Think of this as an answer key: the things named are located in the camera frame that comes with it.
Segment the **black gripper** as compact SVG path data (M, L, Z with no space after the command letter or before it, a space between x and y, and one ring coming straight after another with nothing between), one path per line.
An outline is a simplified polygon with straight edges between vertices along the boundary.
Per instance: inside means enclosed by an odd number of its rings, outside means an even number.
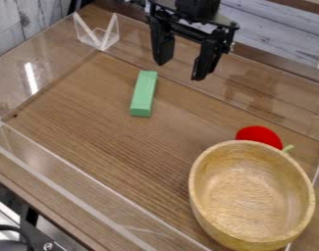
M238 22L220 13L222 0L149 0L155 61L163 66L174 58L175 37L171 31L202 42L192 80L203 80L215 71L223 53L231 50Z

